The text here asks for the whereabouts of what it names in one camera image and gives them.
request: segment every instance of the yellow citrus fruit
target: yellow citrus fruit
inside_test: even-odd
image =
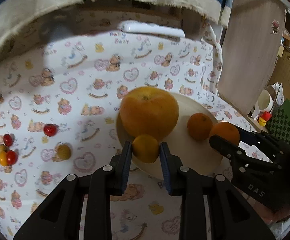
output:
[[[57,155],[62,160],[68,160],[72,155],[72,151],[68,145],[61,144],[58,146]]]
[[[190,137],[197,141],[207,139],[212,127],[212,120],[203,113],[193,114],[187,122],[187,129]]]
[[[238,129],[230,122],[219,122],[213,126],[209,137],[218,135],[232,144],[239,145],[240,135]]]
[[[7,146],[5,144],[0,144],[0,152],[7,152]]]
[[[7,166],[7,153],[4,151],[0,152],[0,165],[2,166]]]
[[[161,141],[177,124],[179,107],[171,93],[153,87],[139,87],[122,100],[120,117],[132,136],[149,134]]]
[[[137,136],[132,143],[133,154],[144,163],[153,163],[159,155],[157,140],[148,134]]]

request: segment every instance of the white plate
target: white plate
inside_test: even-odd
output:
[[[209,145],[208,139],[197,142],[187,132],[187,121],[195,113],[203,113],[210,117],[214,124],[216,118],[201,104],[183,96],[172,93],[179,105],[179,118],[176,127],[164,141],[167,142],[170,153],[180,157],[183,165],[188,166],[201,175],[210,175],[219,166],[223,156],[215,152]],[[117,135],[121,145],[125,141],[133,141],[124,129],[120,116],[117,118]],[[150,176],[163,179],[159,158],[154,163],[143,163],[133,155],[133,163]]]

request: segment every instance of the red toy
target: red toy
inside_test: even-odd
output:
[[[264,121],[266,121],[266,122],[267,122],[269,119],[271,119],[271,117],[272,117],[272,114],[270,114],[268,111],[263,112],[263,114],[262,114],[262,116],[261,116],[261,118],[263,118]]]
[[[57,126],[48,123],[44,126],[44,134],[47,135],[48,137],[54,136],[57,133]]]
[[[4,134],[3,141],[7,147],[13,145],[13,138],[9,134]]]
[[[6,159],[7,159],[7,165],[13,165],[17,161],[17,154],[16,152],[9,150],[6,154]]]

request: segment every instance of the screw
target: screw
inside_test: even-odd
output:
[[[180,166],[179,169],[180,169],[182,172],[187,172],[187,171],[189,171],[189,168],[186,167],[186,166]]]
[[[67,177],[66,177],[66,179],[67,179],[68,181],[72,181],[72,180],[74,180],[75,178],[76,178],[75,174],[69,174],[69,175],[67,175]]]
[[[111,165],[105,165],[104,167],[103,167],[103,170],[104,171],[111,171],[113,169],[113,167],[111,166]]]
[[[225,181],[225,176],[222,175],[222,174],[218,174],[218,175],[216,176],[216,179],[217,179],[218,181]]]

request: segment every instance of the person's hand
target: person's hand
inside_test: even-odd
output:
[[[267,225],[276,223],[277,221],[282,220],[290,215],[289,206],[284,206],[276,213],[274,213],[271,209],[256,201],[253,208]]]

